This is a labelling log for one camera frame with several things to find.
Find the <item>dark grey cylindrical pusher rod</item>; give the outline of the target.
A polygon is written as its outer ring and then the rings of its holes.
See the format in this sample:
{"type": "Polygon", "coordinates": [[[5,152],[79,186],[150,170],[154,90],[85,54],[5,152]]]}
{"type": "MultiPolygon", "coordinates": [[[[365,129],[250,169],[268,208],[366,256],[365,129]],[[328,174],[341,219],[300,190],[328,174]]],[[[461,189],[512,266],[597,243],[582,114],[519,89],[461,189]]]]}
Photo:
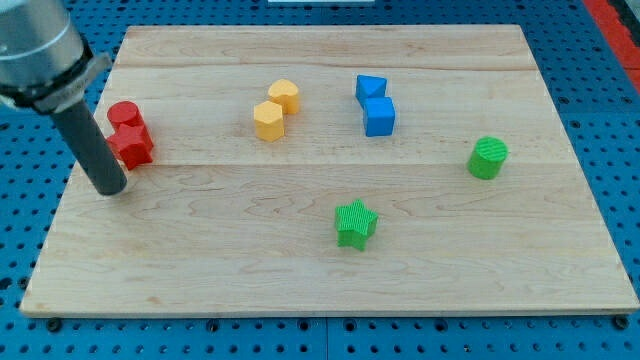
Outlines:
{"type": "Polygon", "coordinates": [[[120,193],[127,178],[84,100],[50,115],[63,140],[91,181],[105,196],[120,193]]]}

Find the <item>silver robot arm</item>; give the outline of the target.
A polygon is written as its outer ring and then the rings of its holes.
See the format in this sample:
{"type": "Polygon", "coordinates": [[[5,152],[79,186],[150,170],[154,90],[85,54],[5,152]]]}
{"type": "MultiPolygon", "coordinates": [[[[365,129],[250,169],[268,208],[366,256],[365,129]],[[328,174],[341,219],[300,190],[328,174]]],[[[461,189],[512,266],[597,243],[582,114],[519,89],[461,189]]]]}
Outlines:
{"type": "Polygon", "coordinates": [[[124,190],[127,178],[84,99],[112,64],[96,54],[56,0],[2,0],[1,103],[48,116],[101,195],[124,190]]]}

